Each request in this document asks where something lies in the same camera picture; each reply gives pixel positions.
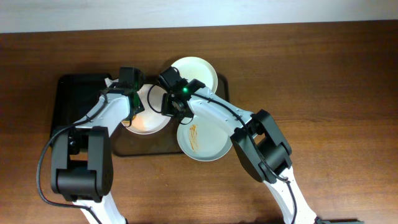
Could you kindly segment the white plate with sauce streak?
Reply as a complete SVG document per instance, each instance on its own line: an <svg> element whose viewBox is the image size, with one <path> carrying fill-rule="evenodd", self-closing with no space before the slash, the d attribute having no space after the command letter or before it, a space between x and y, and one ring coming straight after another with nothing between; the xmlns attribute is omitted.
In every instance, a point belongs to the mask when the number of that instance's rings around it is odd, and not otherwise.
<svg viewBox="0 0 398 224"><path fill-rule="evenodd" d="M160 111L162 97L166 93L164 89L155 85L150 94L148 94L151 86L151 84L144 84L137 92L145 110L135 115L131 124L129 124L129 121L121 122L130 132L136 134L153 134L164 128L171 119L171 117L156 113L150 108L148 103L151 104L153 109Z"/></svg>

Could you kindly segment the green and yellow sponge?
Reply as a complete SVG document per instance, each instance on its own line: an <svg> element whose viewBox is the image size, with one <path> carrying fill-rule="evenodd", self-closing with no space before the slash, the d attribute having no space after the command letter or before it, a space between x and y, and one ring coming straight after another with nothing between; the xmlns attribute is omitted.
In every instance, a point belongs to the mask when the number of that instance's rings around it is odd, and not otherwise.
<svg viewBox="0 0 398 224"><path fill-rule="evenodd" d="M130 121L134 120L135 117L136 117L136 115L132 115L132 116L127 117L127 118L124 119L123 121L124 121L124 122L130 122Z"/></svg>

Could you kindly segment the pale blue plate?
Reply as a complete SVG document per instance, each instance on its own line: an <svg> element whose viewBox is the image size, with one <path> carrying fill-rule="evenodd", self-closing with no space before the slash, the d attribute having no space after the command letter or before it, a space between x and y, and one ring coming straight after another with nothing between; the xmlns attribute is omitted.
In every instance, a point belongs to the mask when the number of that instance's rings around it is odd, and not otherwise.
<svg viewBox="0 0 398 224"><path fill-rule="evenodd" d="M177 142L188 157L202 162L223 157L233 145L219 126L199 116L182 119L177 129Z"/></svg>

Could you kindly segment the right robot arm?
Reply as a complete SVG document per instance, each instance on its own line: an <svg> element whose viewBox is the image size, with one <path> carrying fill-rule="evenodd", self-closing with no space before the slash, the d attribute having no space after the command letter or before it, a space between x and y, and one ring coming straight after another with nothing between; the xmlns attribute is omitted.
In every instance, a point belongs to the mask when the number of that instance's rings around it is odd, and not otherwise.
<svg viewBox="0 0 398 224"><path fill-rule="evenodd" d="M199 116L225 131L244 170L270 190L285 223L319 221L295 180L292 148L267 111L242 110L217 96L204 83L182 78L175 67L159 75L159 84L166 91L162 115Z"/></svg>

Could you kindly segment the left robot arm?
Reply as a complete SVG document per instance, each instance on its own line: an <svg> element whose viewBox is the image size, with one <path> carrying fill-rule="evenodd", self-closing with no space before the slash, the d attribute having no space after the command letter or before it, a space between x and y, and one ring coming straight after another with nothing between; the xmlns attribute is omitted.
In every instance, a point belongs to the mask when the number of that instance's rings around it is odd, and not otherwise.
<svg viewBox="0 0 398 224"><path fill-rule="evenodd" d="M111 195L113 161L110 137L124 120L144 111L137 92L145 76L134 67L121 67L116 82L99 92L84 117L50 139L51 182L65 207L83 211L90 223L126 223Z"/></svg>

